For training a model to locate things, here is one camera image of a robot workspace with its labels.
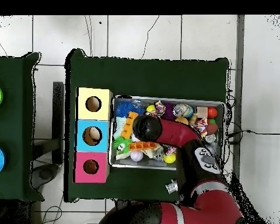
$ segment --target blue fuzzy toy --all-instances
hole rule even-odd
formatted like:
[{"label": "blue fuzzy toy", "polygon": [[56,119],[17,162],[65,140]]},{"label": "blue fuzzy toy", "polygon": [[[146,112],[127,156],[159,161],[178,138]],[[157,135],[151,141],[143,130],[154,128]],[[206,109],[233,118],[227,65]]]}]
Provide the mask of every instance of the blue fuzzy toy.
[{"label": "blue fuzzy toy", "polygon": [[127,102],[127,101],[122,101],[121,103],[118,104],[117,109],[116,109],[116,117],[122,117],[122,118],[127,118],[128,113],[130,111],[133,111],[135,113],[138,113],[139,115],[142,115],[145,110],[142,108],[136,108],[132,105],[132,103]]}]

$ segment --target yellow ball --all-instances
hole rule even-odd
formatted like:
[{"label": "yellow ball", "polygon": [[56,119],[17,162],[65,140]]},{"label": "yellow ball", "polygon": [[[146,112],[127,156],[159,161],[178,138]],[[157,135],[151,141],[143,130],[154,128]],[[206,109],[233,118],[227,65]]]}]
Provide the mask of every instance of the yellow ball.
[{"label": "yellow ball", "polygon": [[186,125],[189,124],[189,121],[185,117],[176,118],[175,121],[176,122],[181,122],[181,123],[186,124]]},{"label": "yellow ball", "polygon": [[175,162],[175,160],[176,160],[176,155],[175,155],[175,153],[172,153],[171,155],[169,155],[169,156],[166,156],[165,154],[163,155],[163,159],[164,159],[164,162],[166,162],[166,163],[173,163],[173,162]]},{"label": "yellow ball", "polygon": [[156,108],[154,105],[150,105],[147,107],[146,111],[148,111],[150,113],[151,111],[156,111]]}]

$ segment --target pink box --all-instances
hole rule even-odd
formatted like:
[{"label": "pink box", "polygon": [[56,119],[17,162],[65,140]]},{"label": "pink box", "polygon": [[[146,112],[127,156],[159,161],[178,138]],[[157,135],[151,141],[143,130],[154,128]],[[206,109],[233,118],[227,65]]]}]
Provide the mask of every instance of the pink box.
[{"label": "pink box", "polygon": [[[95,160],[99,168],[95,174],[87,174],[83,165],[87,160]],[[109,163],[105,152],[77,152],[75,183],[105,183],[109,175]]]}]

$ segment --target red ball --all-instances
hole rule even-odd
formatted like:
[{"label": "red ball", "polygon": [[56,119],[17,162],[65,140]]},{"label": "red ball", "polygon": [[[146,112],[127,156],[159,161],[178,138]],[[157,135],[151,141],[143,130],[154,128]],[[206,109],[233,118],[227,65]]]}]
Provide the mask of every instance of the red ball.
[{"label": "red ball", "polygon": [[208,107],[208,118],[215,118],[218,112],[217,109],[214,107]]}]

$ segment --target blue box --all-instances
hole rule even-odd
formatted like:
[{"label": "blue box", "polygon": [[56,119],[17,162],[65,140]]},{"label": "blue box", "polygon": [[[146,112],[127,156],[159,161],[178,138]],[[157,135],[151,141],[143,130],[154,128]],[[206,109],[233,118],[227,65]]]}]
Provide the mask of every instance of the blue box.
[{"label": "blue box", "polygon": [[[102,134],[97,145],[90,146],[83,140],[83,132],[87,127],[97,127]],[[109,121],[78,120],[77,151],[108,152]]]}]

